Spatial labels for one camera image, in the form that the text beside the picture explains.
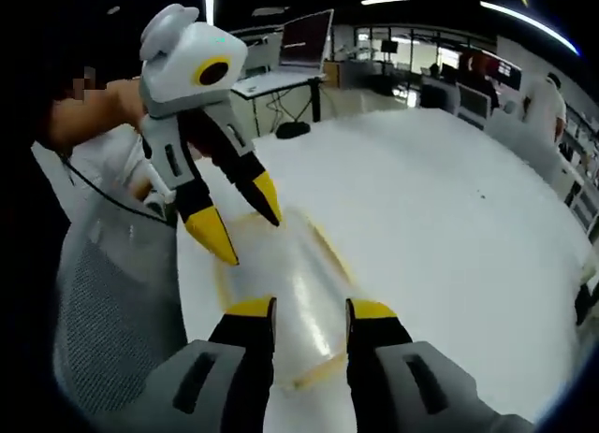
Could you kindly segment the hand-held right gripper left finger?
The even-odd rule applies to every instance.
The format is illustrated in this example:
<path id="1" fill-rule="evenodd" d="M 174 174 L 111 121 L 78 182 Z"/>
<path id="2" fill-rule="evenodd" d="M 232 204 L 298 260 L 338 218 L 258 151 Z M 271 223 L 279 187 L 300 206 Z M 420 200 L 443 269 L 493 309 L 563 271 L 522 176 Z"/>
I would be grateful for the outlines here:
<path id="1" fill-rule="evenodd" d="M 274 296 L 226 310 L 207 340 L 195 340 L 149 376 L 145 432 L 261 432 L 275 351 Z"/>

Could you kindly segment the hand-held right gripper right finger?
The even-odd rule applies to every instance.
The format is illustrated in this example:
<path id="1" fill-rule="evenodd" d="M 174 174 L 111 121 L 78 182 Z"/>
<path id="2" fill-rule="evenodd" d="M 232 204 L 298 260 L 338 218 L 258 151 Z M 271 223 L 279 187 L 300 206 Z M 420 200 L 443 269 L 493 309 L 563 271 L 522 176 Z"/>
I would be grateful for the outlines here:
<path id="1" fill-rule="evenodd" d="M 475 379 L 427 341 L 413 341 L 385 304 L 351 297 L 346 379 L 359 432 L 532 432 L 481 400 Z"/>

